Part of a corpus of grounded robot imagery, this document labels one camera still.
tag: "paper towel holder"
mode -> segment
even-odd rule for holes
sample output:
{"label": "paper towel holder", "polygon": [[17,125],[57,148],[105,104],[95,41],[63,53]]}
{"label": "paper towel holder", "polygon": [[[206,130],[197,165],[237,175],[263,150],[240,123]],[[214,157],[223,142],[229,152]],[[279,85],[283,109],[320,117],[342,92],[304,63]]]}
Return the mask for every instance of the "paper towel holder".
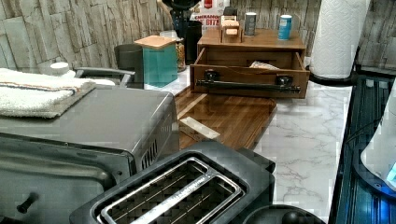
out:
{"label": "paper towel holder", "polygon": [[[349,77],[345,77],[345,78],[320,77],[320,76],[315,75],[313,72],[311,72],[311,74],[309,76],[309,80],[312,82],[318,83],[320,85],[324,85],[324,86],[334,86],[334,87],[354,86],[356,84],[359,71],[361,70],[361,64],[358,64],[360,50],[361,50],[361,47],[358,46],[358,48],[356,49],[356,54],[355,54],[355,58],[353,60],[353,64],[352,64],[352,68],[351,68]],[[311,71],[309,69],[309,65],[305,68],[305,70]]]}

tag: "wooden cutting board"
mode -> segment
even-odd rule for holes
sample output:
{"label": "wooden cutting board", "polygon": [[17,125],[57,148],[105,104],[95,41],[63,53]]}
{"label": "wooden cutting board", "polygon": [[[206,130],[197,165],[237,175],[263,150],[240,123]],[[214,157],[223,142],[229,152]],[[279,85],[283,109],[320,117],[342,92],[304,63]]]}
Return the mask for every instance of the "wooden cutting board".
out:
{"label": "wooden cutting board", "polygon": [[[220,133],[227,147],[254,148],[276,111],[273,99],[193,93],[190,89],[176,96],[177,117],[191,117]],[[180,148],[196,143],[180,132]]]}

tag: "white towel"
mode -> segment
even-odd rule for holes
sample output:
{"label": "white towel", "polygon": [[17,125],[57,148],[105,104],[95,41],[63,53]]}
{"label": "white towel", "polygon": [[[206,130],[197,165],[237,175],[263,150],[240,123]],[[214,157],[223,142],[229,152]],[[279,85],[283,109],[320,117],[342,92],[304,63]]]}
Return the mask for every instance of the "white towel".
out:
{"label": "white towel", "polygon": [[95,88],[87,78],[62,78],[0,68],[0,115],[54,118]]}

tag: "open drawer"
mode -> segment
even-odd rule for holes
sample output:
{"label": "open drawer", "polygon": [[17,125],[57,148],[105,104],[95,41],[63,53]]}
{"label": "open drawer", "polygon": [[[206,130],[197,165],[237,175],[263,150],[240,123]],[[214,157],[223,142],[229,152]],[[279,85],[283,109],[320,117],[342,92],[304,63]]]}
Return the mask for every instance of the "open drawer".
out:
{"label": "open drawer", "polygon": [[[255,61],[279,69],[250,68]],[[237,48],[202,48],[190,70],[194,92],[276,98],[305,98],[310,74],[296,51]]]}

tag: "black toaster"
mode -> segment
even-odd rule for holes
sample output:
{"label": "black toaster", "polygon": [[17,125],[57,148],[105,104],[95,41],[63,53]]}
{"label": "black toaster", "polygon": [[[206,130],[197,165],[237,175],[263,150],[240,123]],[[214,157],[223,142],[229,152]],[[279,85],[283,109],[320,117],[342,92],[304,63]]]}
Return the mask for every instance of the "black toaster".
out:
{"label": "black toaster", "polygon": [[272,203],[275,183],[274,164],[247,154],[195,144],[84,204],[70,223],[241,223]]}

